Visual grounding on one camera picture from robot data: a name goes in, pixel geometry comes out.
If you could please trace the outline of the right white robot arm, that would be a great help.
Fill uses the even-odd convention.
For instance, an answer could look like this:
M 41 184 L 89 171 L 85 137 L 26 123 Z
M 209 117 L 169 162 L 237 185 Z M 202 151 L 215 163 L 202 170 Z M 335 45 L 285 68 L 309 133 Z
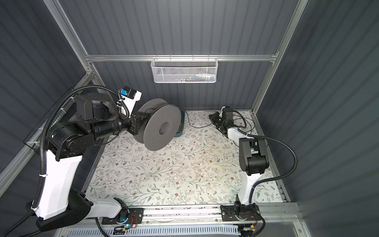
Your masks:
M 241 189 L 236 196 L 234 205 L 221 205 L 220 210 L 222 220 L 233 221 L 260 221 L 258 206 L 253 202 L 256 187 L 265 182 L 283 179 L 291 175 L 298 165 L 296 153 L 288 145 L 280 140 L 260 135 L 252 135 L 242 131 L 242 126 L 234 124 L 234 113 L 240 115 L 238 111 L 230 107 L 223 107 L 221 112 L 209 115 L 212 124 L 228 139 L 238 145 L 238 162 L 240 169 L 244 173 L 242 177 Z M 291 153 L 294 159 L 292 168 L 285 174 L 261 180 L 260 177 L 269 168 L 268 150 L 266 143 L 272 141 L 284 146 Z

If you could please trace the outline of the teal plastic tray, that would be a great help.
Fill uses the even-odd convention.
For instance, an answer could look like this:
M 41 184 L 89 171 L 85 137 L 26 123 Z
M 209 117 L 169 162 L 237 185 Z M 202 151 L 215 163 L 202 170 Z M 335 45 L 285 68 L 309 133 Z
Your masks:
M 179 126 L 179 128 L 178 128 L 178 131 L 177 131 L 176 134 L 175 134 L 175 137 L 180 137 L 180 136 L 182 136 L 183 131 L 184 131 L 184 124 L 185 124 L 186 112 L 185 112 L 185 110 L 183 110 L 183 109 L 181 109 L 181 108 L 180 108 L 180 112 L 181 112 L 181 121 L 180 121 L 180 126 Z

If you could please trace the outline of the dark grey cable spool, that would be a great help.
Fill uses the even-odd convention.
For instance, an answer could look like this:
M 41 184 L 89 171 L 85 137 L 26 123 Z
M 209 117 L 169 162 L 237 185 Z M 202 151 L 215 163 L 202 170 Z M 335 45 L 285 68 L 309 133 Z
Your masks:
M 158 151 L 168 145 L 180 128 L 180 109 L 164 99 L 157 98 L 146 102 L 139 112 L 147 113 L 149 118 L 133 137 L 150 151 Z

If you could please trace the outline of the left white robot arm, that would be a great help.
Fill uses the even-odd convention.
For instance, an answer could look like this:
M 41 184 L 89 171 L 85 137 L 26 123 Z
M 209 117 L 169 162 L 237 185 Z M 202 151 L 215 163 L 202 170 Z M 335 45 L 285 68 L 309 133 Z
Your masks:
M 134 110 L 141 92 L 130 87 L 118 91 L 97 86 L 97 93 L 79 87 L 48 117 L 40 136 L 40 171 L 29 211 L 9 227 L 8 236 L 31 216 L 36 216 L 37 233 L 68 227 L 84 219 L 109 218 L 131 227 L 128 206 L 119 198 L 95 200 L 72 188 L 77 168 L 86 150 L 98 140 L 127 131 L 137 134 L 148 114 Z

